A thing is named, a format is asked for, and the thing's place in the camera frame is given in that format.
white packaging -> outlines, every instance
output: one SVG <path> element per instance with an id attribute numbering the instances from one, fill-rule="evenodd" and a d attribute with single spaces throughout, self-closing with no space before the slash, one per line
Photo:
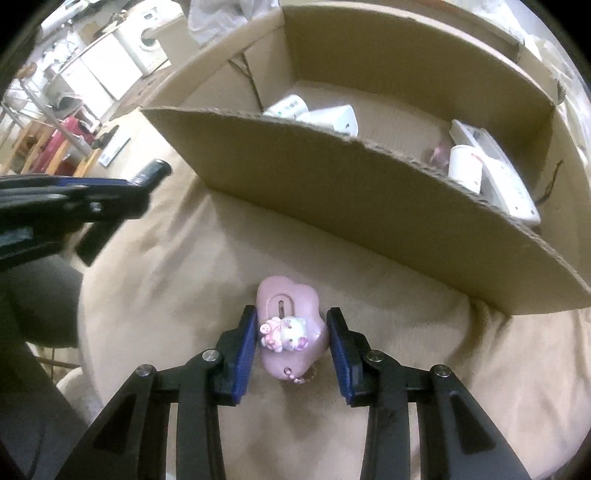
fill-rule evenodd
<path id="1" fill-rule="evenodd" d="M 280 118 L 296 118 L 308 111 L 308 106 L 297 95 L 290 95 L 271 105 L 263 115 L 278 116 Z"/>
<path id="2" fill-rule="evenodd" d="M 538 209 L 515 170 L 501 160 L 486 156 L 483 168 L 482 196 L 526 225 L 538 226 L 541 222 Z"/>
<path id="3" fill-rule="evenodd" d="M 321 108 L 311 112 L 302 113 L 296 118 L 298 122 L 317 125 L 335 130 L 340 133 L 348 134 L 351 137 L 357 137 L 359 127 L 353 107 L 350 105 L 340 105 L 331 108 Z"/>
<path id="4" fill-rule="evenodd" d="M 448 176 L 474 193 L 480 193 L 484 155 L 470 145 L 456 145 L 449 157 Z"/>

cardboard box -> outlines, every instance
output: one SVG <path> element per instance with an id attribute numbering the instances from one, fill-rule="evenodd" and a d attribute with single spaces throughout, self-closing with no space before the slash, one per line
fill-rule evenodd
<path id="1" fill-rule="evenodd" d="M 359 138 L 261 115 L 289 93 L 351 104 Z M 590 192 L 568 130 L 537 82 L 463 31 L 378 5 L 285 7 L 201 51 L 143 112 L 213 189 L 506 313 L 591 305 Z M 563 160 L 539 235 L 424 162 L 454 118 L 497 139 L 533 198 Z"/>

blue gripper pad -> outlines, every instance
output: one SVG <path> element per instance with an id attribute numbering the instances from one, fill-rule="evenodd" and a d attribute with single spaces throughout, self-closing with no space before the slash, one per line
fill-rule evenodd
<path id="1" fill-rule="evenodd" d="M 246 394 L 256 351 L 256 307 L 247 305 L 238 327 L 223 332 L 216 350 L 223 355 L 222 371 L 214 379 L 217 404 L 229 407 L 240 403 Z"/>
<path id="2" fill-rule="evenodd" d="M 352 407 L 370 405 L 374 382 L 363 366 L 362 355 L 370 350 L 365 335 L 349 330 L 338 307 L 327 312 L 326 324 L 330 330 L 330 354 L 335 365 L 340 394 L 344 396 L 347 405 Z"/>

fabric surface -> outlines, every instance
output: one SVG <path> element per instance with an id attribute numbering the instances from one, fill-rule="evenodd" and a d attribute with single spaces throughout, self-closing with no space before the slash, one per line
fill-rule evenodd
<path id="1" fill-rule="evenodd" d="M 506 317 L 361 247 L 212 192 L 136 117 L 126 155 L 162 158 L 174 173 L 85 274 L 80 342 L 103 403 L 137 365 L 174 367 L 214 346 L 254 304 L 258 284 L 281 274 L 314 287 L 323 316 L 341 307 L 351 329 L 401 364 L 449 365 L 533 478 L 575 454 L 591 426 L 589 311 Z M 312 382 L 292 385 L 255 357 L 242 403 L 220 408 L 229 480 L 359 478 L 367 409 L 345 405 L 329 353 L 317 367 Z M 411 428 L 418 478 L 413 408 Z"/>

pink heart-shaped charm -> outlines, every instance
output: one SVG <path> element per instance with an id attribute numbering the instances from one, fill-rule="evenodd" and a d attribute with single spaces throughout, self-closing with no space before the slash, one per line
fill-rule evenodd
<path id="1" fill-rule="evenodd" d="M 263 367 L 279 380 L 300 378 L 329 346 L 329 331 L 319 313 L 316 290 L 275 275 L 256 294 Z"/>

